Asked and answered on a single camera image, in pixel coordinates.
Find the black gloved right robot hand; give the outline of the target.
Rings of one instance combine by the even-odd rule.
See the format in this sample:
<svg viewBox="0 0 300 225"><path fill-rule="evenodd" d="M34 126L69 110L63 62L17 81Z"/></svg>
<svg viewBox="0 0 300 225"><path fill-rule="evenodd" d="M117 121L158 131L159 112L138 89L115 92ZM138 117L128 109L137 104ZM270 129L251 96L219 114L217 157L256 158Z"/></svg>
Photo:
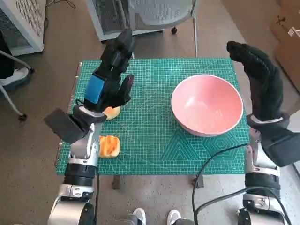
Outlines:
<svg viewBox="0 0 300 225"><path fill-rule="evenodd" d="M250 82L252 115L261 122L278 120L283 102L283 82L279 69L260 49L229 41L226 49L231 60L240 62Z"/></svg>

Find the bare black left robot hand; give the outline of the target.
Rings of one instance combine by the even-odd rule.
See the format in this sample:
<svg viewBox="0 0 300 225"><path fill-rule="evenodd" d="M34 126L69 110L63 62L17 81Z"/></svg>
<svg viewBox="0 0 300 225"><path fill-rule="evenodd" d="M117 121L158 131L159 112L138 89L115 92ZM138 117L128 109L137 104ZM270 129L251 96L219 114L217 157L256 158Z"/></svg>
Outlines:
<svg viewBox="0 0 300 225"><path fill-rule="evenodd" d="M134 76L127 75L122 82L120 80L121 74L127 71L134 46L131 29L123 30L106 44L100 66L92 73L85 90L85 108L101 113L108 107L119 107L130 101Z"/></svg>

